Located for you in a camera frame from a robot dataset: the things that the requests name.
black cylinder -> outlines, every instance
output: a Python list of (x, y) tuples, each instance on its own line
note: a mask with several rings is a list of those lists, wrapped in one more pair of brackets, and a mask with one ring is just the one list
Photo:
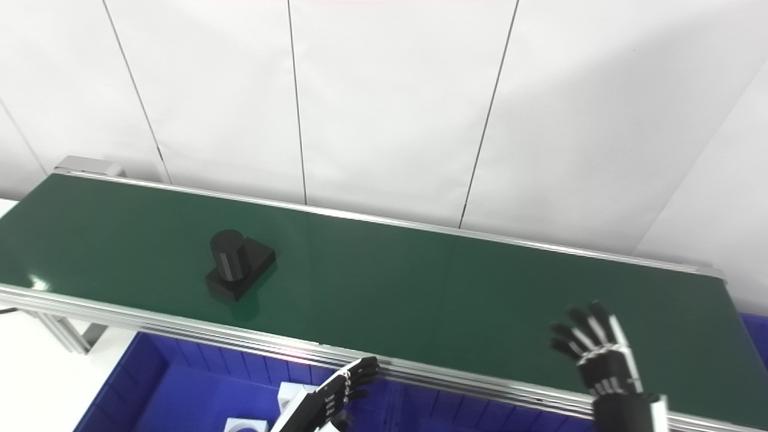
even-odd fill
[(250, 272), (250, 261), (245, 248), (245, 238), (237, 230), (219, 231), (210, 239), (210, 251), (214, 254), (216, 269), (222, 279), (239, 281)]

black square base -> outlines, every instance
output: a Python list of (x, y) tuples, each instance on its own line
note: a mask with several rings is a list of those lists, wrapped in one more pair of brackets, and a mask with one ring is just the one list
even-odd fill
[(245, 239), (245, 248), (250, 261), (250, 273), (235, 282), (225, 281), (214, 268), (205, 277), (205, 282), (211, 292), (222, 295), (232, 301), (238, 301), (248, 288), (275, 262), (275, 250), (261, 244), (252, 238)]

black object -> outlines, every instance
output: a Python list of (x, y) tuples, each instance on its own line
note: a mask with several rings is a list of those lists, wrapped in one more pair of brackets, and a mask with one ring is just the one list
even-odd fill
[(576, 361), (584, 385), (594, 396), (597, 432), (669, 432), (667, 398), (643, 392), (634, 355), (616, 315), (593, 302), (584, 312), (572, 308), (569, 327), (554, 323), (550, 345)]
[(205, 281), (208, 289), (238, 301), (275, 262), (275, 250), (236, 230), (219, 231), (210, 239), (216, 267)]

conveyor leg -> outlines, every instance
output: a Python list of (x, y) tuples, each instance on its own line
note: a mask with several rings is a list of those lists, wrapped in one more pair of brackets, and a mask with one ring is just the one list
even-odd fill
[(103, 324), (91, 324), (83, 334), (80, 334), (65, 317), (33, 311), (28, 311), (28, 313), (39, 319), (45, 328), (71, 353), (88, 354), (99, 337), (107, 330), (107, 326)]

white floor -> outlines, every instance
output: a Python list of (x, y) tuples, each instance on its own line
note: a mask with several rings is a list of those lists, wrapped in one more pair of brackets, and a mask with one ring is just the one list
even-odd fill
[[(13, 204), (0, 199), (0, 216)], [(71, 432), (134, 334), (110, 327), (83, 356), (24, 312), (0, 315), (0, 430)]]

